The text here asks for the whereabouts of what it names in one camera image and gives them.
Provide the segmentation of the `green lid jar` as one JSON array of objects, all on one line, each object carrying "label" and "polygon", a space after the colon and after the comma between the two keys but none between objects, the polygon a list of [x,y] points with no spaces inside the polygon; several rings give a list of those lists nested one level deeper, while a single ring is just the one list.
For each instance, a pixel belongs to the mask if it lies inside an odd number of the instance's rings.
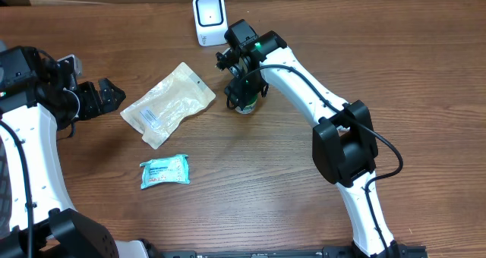
[{"label": "green lid jar", "polygon": [[252,99],[250,99],[250,101],[246,106],[244,106],[243,108],[237,106],[235,110],[240,114],[247,115],[252,113],[256,109],[256,105],[257,105],[257,96],[254,96]]}]

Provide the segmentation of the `beige pouch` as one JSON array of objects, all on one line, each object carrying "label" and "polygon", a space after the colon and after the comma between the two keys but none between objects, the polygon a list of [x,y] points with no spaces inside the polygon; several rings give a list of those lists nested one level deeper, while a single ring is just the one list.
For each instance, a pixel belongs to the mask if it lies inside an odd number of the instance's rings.
[{"label": "beige pouch", "polygon": [[158,149],[187,117],[203,111],[216,94],[184,62],[138,101],[121,112],[122,118]]}]

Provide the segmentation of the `light blue wipes pack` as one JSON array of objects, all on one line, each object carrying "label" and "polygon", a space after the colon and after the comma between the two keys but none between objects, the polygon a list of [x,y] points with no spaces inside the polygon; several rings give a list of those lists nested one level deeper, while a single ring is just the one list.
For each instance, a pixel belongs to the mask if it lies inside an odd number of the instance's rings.
[{"label": "light blue wipes pack", "polygon": [[189,184],[188,155],[178,154],[168,158],[142,162],[141,190],[161,183]]}]

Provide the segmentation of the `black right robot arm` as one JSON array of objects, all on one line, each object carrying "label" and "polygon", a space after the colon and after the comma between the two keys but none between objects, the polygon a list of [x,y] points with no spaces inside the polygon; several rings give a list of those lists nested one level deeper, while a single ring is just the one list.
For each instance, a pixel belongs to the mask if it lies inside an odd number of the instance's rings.
[{"label": "black right robot arm", "polygon": [[249,109],[275,87],[300,111],[312,129],[312,159],[326,181],[338,187],[353,229],[356,257],[394,257],[397,246],[377,196],[377,142],[368,108],[333,94],[297,60],[275,32],[262,36],[239,20],[226,31],[229,48],[216,54],[216,66],[233,80],[225,88],[226,105]]}]

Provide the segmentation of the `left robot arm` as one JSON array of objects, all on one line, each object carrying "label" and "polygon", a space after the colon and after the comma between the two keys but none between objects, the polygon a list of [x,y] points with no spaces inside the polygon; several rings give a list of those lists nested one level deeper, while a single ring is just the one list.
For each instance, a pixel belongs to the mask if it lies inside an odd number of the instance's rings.
[{"label": "left robot arm", "polygon": [[10,185],[9,236],[3,257],[160,257],[145,239],[117,241],[82,215],[68,195],[58,131],[113,112],[125,92],[103,78],[78,83],[80,60],[55,60],[31,46],[1,46],[1,140]]}]

